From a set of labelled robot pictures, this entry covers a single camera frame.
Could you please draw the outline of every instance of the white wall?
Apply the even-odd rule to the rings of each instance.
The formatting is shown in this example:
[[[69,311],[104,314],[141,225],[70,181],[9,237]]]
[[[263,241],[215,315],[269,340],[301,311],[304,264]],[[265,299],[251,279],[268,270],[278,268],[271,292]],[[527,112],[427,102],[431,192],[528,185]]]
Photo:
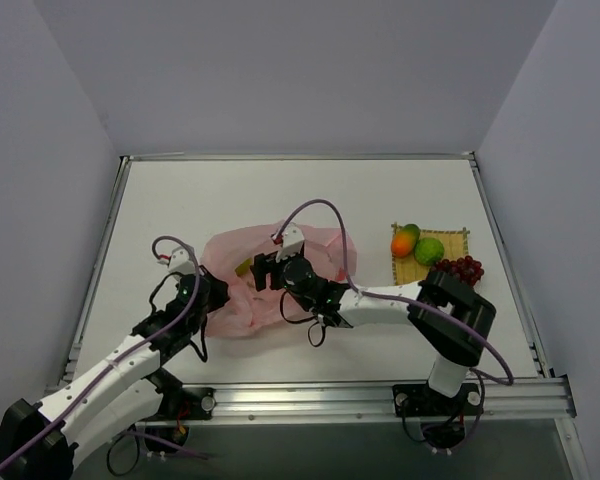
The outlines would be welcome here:
[[[120,153],[464,151],[555,0],[36,0]]]
[[[29,0],[0,0],[0,420],[58,371],[118,161]]]
[[[479,163],[600,479],[600,0],[558,2]]]

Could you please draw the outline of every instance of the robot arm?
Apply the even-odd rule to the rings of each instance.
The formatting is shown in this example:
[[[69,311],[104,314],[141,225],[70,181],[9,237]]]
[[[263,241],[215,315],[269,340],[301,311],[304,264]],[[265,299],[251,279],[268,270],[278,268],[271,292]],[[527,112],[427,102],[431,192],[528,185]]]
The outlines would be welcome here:
[[[207,313],[229,299],[227,284],[204,267],[200,267],[197,295],[182,320],[120,358],[173,322],[189,303],[196,274],[184,248],[174,250],[168,267],[181,278],[176,297],[164,310],[145,318],[111,354],[70,385],[34,405],[21,399],[6,411],[0,426],[0,464],[45,427],[63,420],[8,465],[0,473],[4,479],[68,479],[91,452],[129,425],[153,415],[173,418],[185,401],[200,403],[197,397],[189,398],[191,394],[163,366],[188,346],[206,322]],[[81,402],[71,409],[78,396],[83,397]]]
[[[347,283],[329,281],[315,274],[304,257],[302,232],[293,223],[273,240],[280,250],[254,259],[256,288],[266,288],[269,276],[270,288],[284,288],[325,327],[413,324],[438,352],[428,386],[448,398],[458,394],[469,368],[478,365],[483,346],[466,329],[440,318],[431,309],[413,305],[405,308],[401,300],[417,299],[435,308],[451,304],[451,316],[483,338],[489,334],[496,314],[491,303],[443,272],[431,272],[422,282],[355,291]]]

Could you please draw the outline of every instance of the plastic bag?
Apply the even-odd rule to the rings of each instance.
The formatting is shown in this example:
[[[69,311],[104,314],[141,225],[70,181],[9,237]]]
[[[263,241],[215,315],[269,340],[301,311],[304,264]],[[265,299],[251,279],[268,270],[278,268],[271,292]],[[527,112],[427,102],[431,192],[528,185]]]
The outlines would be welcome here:
[[[265,325],[284,321],[280,315],[283,290],[265,289],[257,292],[251,270],[245,262],[257,254],[278,249],[271,235],[282,222],[241,228],[215,235],[204,247],[200,263],[215,277],[229,285],[229,302],[209,314],[206,334],[210,337],[242,337],[251,335]],[[344,280],[342,235],[339,228],[315,228],[298,225],[305,238],[304,254],[316,274],[329,280]],[[349,273],[356,271],[357,252],[347,235]],[[308,316],[287,295],[284,313],[289,319]]]

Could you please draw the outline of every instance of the bamboo mat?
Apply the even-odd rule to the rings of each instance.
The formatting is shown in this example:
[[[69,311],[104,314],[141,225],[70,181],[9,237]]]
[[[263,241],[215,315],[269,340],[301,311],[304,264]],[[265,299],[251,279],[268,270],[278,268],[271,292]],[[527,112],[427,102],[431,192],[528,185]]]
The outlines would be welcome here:
[[[401,225],[394,223],[391,225],[393,234],[401,228]],[[437,238],[444,245],[444,258],[455,260],[469,254],[469,230],[420,230],[420,238]],[[425,267],[416,262],[413,254],[405,258],[396,258],[392,256],[393,281],[396,285],[424,280],[429,273],[429,267]]]

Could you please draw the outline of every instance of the white table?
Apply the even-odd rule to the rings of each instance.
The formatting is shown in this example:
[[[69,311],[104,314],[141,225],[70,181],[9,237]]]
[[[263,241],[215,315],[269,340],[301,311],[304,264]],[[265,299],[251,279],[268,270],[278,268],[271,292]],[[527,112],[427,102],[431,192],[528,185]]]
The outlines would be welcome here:
[[[470,230],[469,250],[486,271],[479,292],[497,308],[489,341],[518,378],[536,377],[525,337],[471,166],[466,160],[151,161],[131,165],[122,204],[83,338],[77,373],[114,349],[149,312],[147,297],[165,274],[149,247],[175,235],[202,253],[216,233],[274,223],[302,202],[322,197],[340,209],[358,249],[361,285],[393,283],[391,224]],[[297,221],[336,226],[313,206]],[[164,305],[173,295],[158,296]],[[208,340],[210,360],[192,349],[167,368],[185,383],[420,380],[435,352],[411,326],[329,329],[321,348],[306,325],[281,324],[248,338]],[[480,367],[502,376],[485,352]]]

